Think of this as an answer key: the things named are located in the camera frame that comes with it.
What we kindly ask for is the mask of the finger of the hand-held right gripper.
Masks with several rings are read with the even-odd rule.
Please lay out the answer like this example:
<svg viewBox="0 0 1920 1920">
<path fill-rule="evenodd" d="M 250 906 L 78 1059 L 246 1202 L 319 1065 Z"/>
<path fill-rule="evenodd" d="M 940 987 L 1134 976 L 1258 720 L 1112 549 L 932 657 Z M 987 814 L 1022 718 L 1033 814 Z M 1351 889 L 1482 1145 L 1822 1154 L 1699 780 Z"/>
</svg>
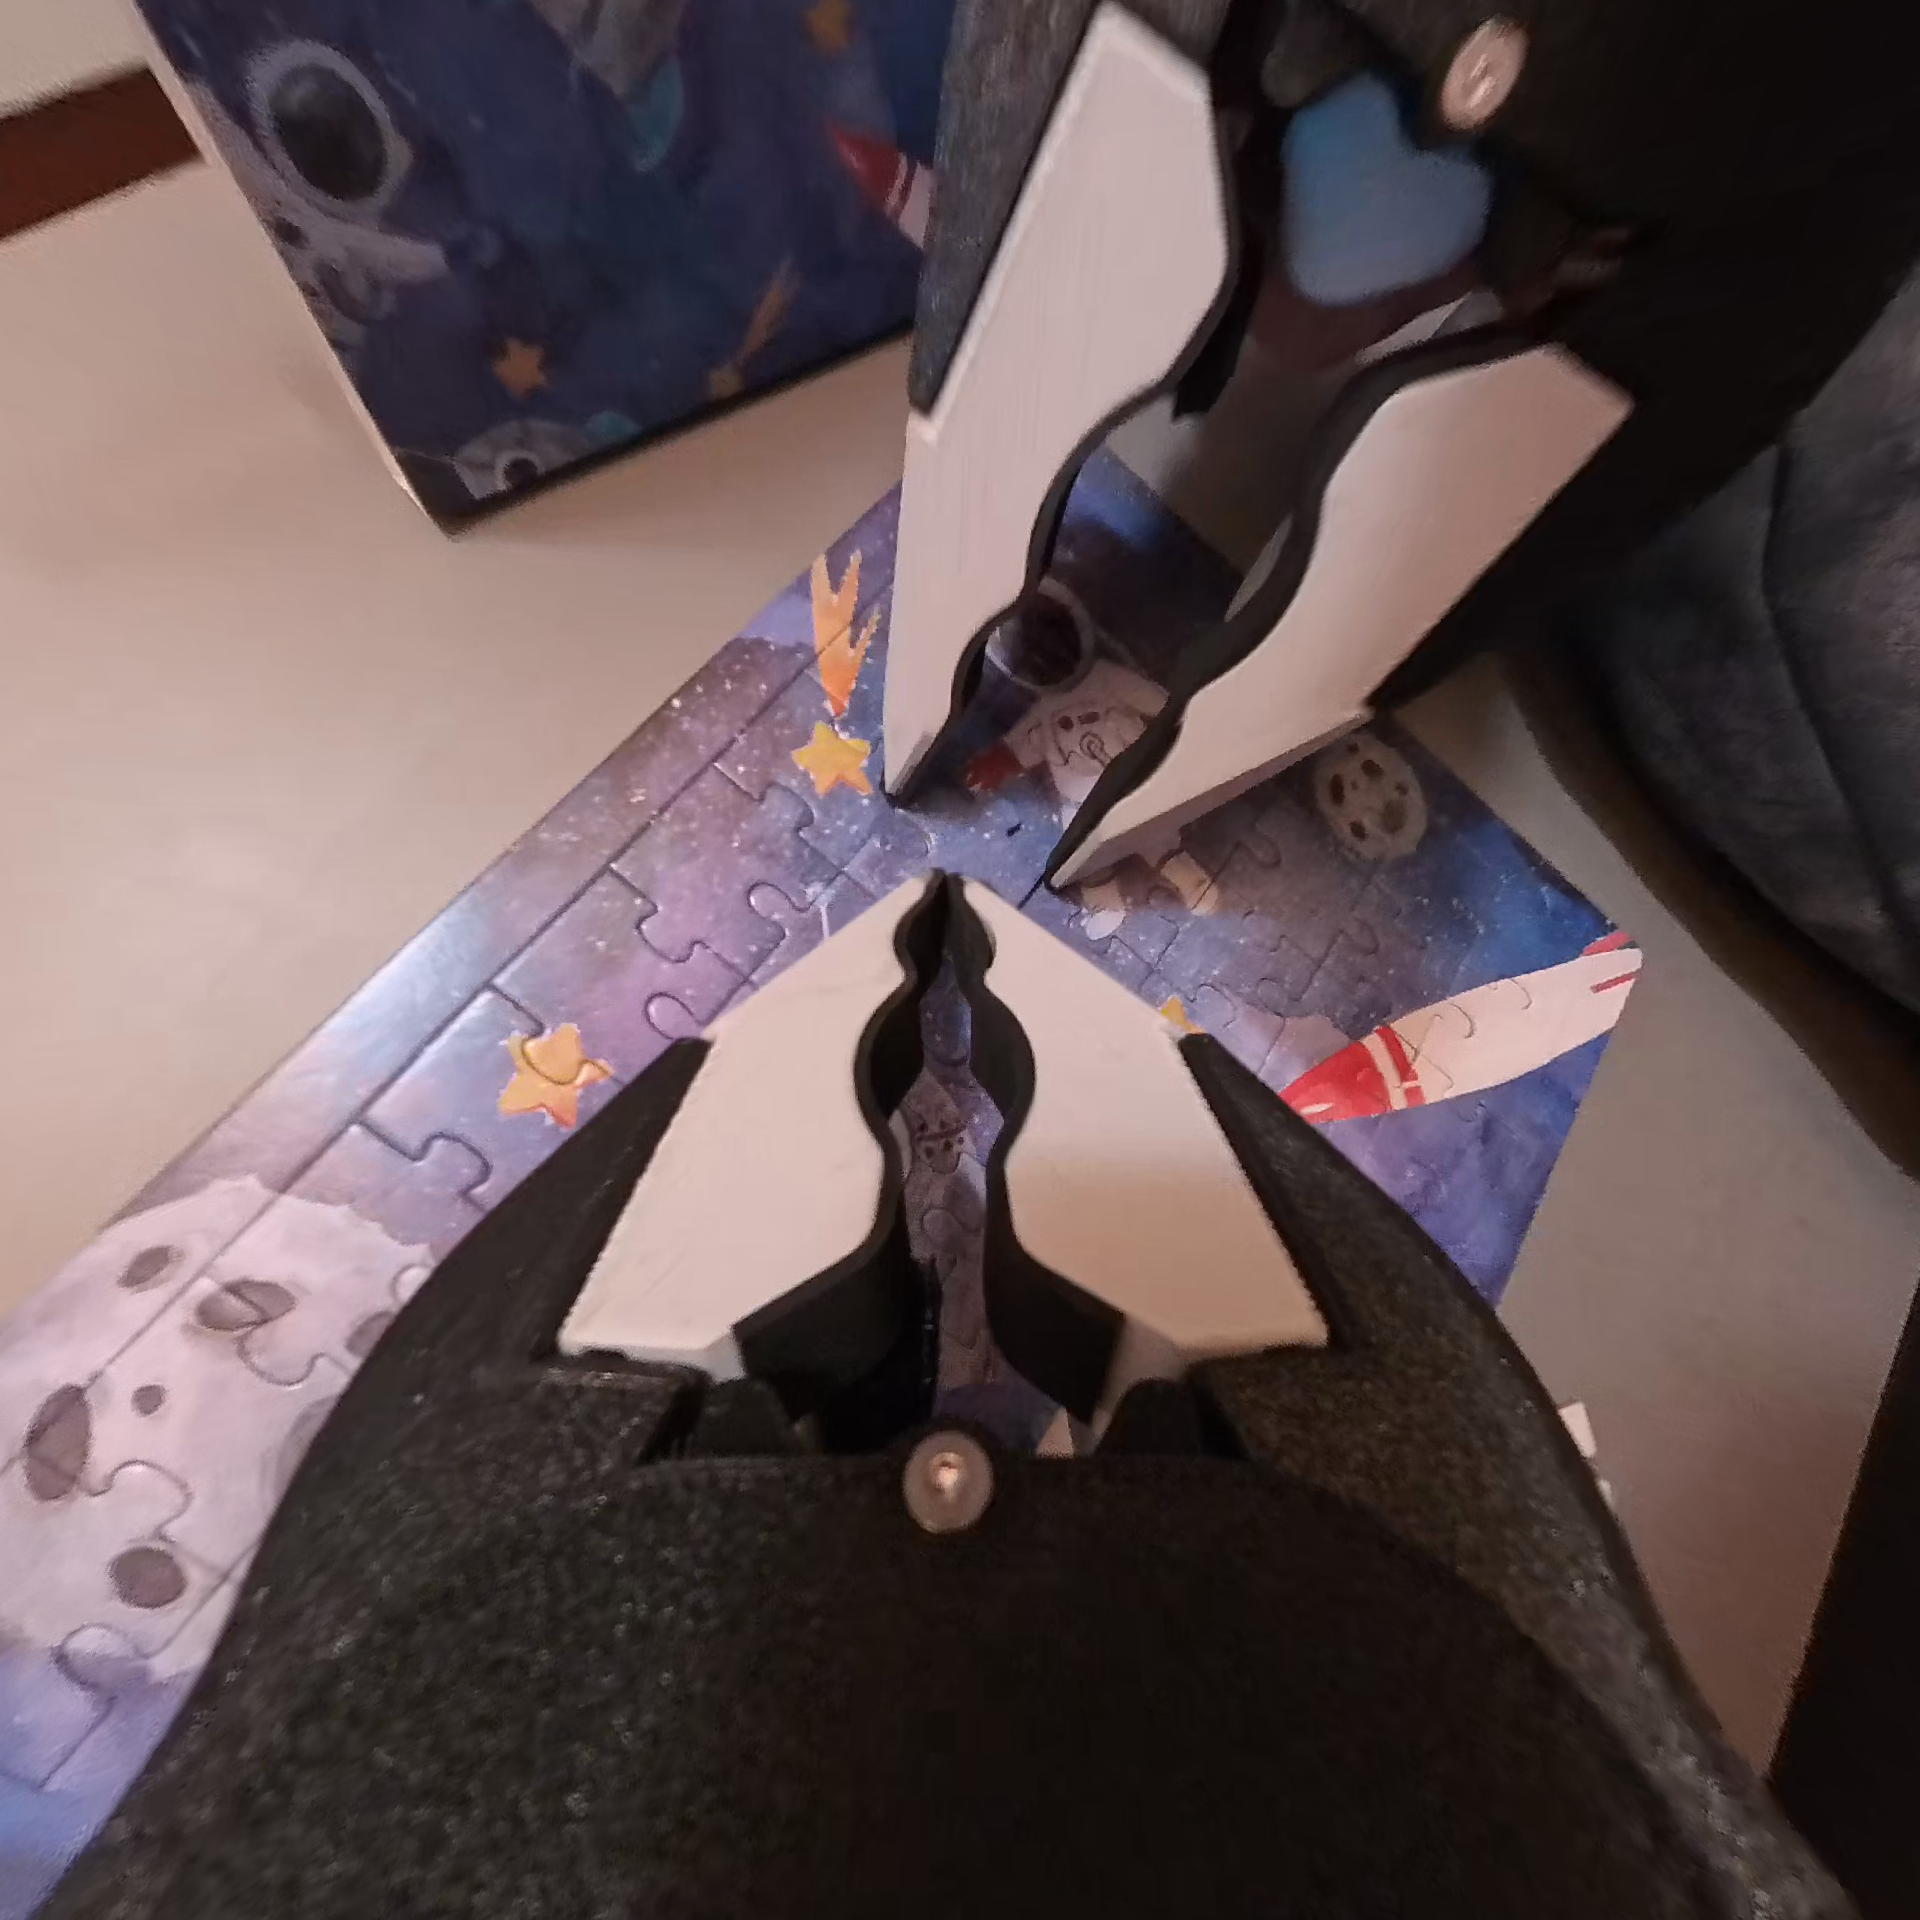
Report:
<svg viewBox="0 0 1920 1920">
<path fill-rule="evenodd" d="M 1047 882 L 1096 878 L 1353 731 L 1632 411 L 1556 342 L 1427 342 L 1362 370 L 1312 443 L 1271 570 L 1185 648 Z"/>
<path fill-rule="evenodd" d="M 881 707 L 908 802 L 1072 482 L 1171 394 L 1240 269 L 1228 4 L 962 4 L 945 78 Z"/>
</svg>

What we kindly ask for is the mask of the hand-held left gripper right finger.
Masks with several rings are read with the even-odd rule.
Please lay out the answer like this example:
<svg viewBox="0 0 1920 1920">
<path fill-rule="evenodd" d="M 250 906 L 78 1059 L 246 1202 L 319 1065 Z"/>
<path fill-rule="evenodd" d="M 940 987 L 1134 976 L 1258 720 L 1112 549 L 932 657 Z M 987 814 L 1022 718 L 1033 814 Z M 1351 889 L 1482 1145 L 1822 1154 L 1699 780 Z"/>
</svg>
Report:
<svg viewBox="0 0 1920 1920">
<path fill-rule="evenodd" d="M 1074 1420 L 1145 1380 L 1289 1349 L 1329 1318 L 1179 1033 L 978 881 L 955 884 L 955 986 L 999 1132 L 983 1304 L 1016 1372 Z"/>
</svg>

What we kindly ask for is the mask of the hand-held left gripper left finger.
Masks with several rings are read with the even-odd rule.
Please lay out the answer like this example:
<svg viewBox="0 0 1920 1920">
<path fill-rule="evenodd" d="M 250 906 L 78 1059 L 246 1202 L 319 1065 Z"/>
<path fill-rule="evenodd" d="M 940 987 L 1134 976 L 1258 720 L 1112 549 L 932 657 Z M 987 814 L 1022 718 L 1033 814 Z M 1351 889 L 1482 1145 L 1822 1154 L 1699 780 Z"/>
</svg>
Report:
<svg viewBox="0 0 1920 1920">
<path fill-rule="evenodd" d="M 721 1014 L 561 1329 L 716 1384 L 858 1386 L 920 1321 L 897 1113 L 948 878 L 899 884 Z"/>
</svg>

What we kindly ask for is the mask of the space jigsaw puzzle board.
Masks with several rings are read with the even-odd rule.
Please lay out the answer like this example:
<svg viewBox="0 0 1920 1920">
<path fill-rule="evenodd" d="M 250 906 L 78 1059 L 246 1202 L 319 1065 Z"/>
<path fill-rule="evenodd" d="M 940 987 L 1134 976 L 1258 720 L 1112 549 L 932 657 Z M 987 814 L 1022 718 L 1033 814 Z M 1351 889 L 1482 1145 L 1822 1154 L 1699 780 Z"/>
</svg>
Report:
<svg viewBox="0 0 1920 1920">
<path fill-rule="evenodd" d="M 1206 1029 L 1495 1301 L 1644 965 L 1393 726 L 1056 897 L 1072 806 L 1232 574 L 1112 456 L 971 768 L 881 794 L 897 500 L 732 638 L 6 1321 L 6 1890 L 140 1772 L 282 1485 L 395 1310 L 673 1041 L 926 869 Z"/>
</svg>

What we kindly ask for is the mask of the person's right forearm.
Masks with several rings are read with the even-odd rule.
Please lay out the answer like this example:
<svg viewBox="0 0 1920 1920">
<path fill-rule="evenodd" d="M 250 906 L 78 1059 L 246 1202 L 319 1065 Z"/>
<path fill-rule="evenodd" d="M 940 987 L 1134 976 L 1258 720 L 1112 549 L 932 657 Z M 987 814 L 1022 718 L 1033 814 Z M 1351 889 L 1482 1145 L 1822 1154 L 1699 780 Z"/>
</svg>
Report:
<svg viewBox="0 0 1920 1920">
<path fill-rule="evenodd" d="M 1665 814 L 1916 1014 L 1919 275 L 1774 443 L 1559 632 Z"/>
</svg>

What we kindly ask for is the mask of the grey desk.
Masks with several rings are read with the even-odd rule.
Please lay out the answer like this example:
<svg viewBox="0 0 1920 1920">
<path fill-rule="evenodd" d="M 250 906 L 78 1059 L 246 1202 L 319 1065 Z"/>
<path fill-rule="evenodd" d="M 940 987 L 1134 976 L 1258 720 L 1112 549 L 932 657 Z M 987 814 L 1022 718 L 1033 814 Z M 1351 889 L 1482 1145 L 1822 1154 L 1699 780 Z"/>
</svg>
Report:
<svg viewBox="0 0 1920 1920">
<path fill-rule="evenodd" d="M 899 478 L 892 342 L 473 533 L 403 496 L 227 177 L 6 243 L 6 1308 Z M 1504 1315 L 1769 1761 L 1916 1286 L 1812 993 L 1475 661 L 1411 731 L 1648 972 Z"/>
</svg>

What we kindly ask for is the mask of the printed jigsaw puzzle box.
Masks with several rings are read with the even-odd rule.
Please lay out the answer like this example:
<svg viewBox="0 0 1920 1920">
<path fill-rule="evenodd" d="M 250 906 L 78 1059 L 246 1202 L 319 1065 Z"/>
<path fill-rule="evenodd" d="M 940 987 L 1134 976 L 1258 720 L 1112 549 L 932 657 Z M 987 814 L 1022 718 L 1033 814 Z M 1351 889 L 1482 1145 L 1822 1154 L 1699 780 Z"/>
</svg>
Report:
<svg viewBox="0 0 1920 1920">
<path fill-rule="evenodd" d="M 953 14 L 135 4 L 443 528 L 911 329 Z"/>
</svg>

